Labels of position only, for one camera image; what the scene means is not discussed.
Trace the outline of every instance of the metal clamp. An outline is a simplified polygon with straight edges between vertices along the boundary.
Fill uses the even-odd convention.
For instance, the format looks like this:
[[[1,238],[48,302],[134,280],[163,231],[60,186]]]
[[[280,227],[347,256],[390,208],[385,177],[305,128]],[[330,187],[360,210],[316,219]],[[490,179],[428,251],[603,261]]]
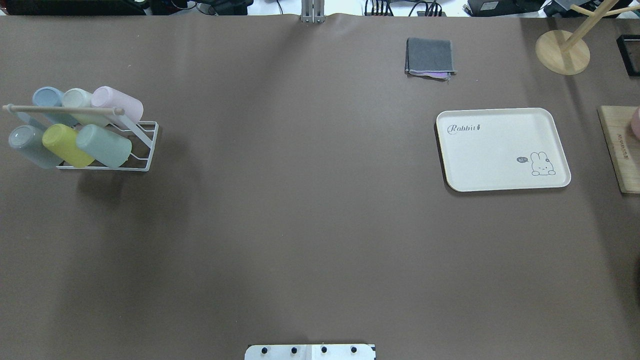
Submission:
[[[321,24],[324,22],[324,0],[302,0],[302,22]]]

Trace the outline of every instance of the black frame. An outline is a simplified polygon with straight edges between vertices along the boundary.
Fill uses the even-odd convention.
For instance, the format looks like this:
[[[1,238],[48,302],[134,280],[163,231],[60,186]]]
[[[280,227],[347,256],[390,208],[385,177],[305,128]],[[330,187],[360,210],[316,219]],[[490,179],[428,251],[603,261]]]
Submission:
[[[622,60],[625,62],[627,74],[629,74],[629,76],[640,76],[640,72],[634,70],[634,65],[629,56],[625,41],[640,41],[640,35],[620,35],[617,39],[618,49],[620,49],[620,55],[622,55]]]

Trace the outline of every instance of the metal bracket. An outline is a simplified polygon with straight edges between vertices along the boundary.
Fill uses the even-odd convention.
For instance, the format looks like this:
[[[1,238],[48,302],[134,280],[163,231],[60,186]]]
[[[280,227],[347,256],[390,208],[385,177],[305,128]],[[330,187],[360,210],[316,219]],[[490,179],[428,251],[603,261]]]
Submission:
[[[324,0],[302,0],[302,22],[321,24],[324,22]]]
[[[244,360],[376,360],[373,344],[252,345]]]

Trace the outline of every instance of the wooden board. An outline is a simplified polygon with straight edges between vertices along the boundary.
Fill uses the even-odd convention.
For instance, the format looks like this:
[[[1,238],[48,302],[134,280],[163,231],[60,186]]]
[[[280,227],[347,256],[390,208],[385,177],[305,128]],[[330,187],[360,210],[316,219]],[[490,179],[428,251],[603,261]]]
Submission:
[[[600,106],[598,116],[607,139],[609,154],[618,176],[620,191],[640,193],[640,140],[631,131],[635,106]]]

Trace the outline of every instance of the brown table surface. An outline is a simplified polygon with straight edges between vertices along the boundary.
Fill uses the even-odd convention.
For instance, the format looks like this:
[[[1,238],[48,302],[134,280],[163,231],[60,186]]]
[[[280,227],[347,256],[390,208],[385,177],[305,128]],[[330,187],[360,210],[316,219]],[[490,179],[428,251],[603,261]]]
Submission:
[[[0,147],[0,358],[242,359],[374,343],[378,359],[638,359],[640,197],[599,105],[637,106],[603,20],[565,77],[534,53],[581,20],[0,17],[2,103],[41,86],[139,98],[146,174],[40,170]],[[449,39],[449,82],[404,73]],[[445,110],[542,107],[562,189],[458,193]],[[20,123],[2,114],[0,133]]]

